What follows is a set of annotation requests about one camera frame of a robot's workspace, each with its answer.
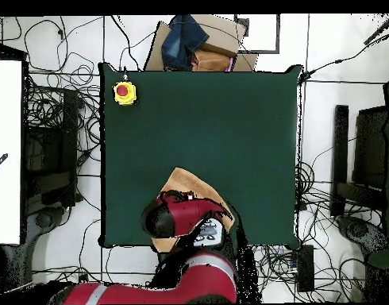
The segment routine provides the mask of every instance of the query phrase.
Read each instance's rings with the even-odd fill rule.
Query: gray stripe
[[[220,270],[225,272],[229,276],[229,278],[231,279],[233,284],[236,285],[234,282],[234,273],[233,273],[233,270],[230,267],[229,263],[222,260],[219,257],[216,257],[214,255],[196,256],[196,257],[192,257],[189,260],[187,260],[186,264],[189,265],[189,268],[193,267],[195,265],[207,265],[207,264],[209,264],[215,268],[219,268]]]
[[[104,293],[104,291],[107,289],[106,285],[100,284],[96,289],[93,291],[93,293],[90,295],[89,299],[87,300],[86,305],[97,305],[98,301],[100,300],[100,297]]]

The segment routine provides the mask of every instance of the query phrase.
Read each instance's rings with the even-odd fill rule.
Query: blue cloth
[[[191,56],[209,38],[191,15],[176,15],[169,24],[171,32],[162,44],[164,67],[190,71]]]

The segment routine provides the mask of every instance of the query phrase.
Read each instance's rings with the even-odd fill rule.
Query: floor tile
[[[384,21],[386,16],[380,14],[311,14],[307,70],[356,55]],[[387,82],[389,39],[368,47],[353,60],[317,71],[312,79]]]

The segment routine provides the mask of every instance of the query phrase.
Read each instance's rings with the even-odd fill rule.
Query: white screen
[[[20,243],[21,78],[20,61],[0,60],[0,244]]]

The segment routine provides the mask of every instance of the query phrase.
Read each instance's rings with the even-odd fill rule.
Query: cardboard box
[[[243,25],[234,21],[216,17],[209,14],[192,14],[192,17],[202,26],[204,31],[210,36],[201,50],[207,52],[217,52],[219,54],[236,57],[232,71],[251,71],[255,67],[257,54],[238,54],[239,41],[245,33]],[[167,24],[160,21],[156,28],[156,33],[152,41],[152,49],[149,52],[145,63],[145,71],[163,71],[161,47],[171,29]]]

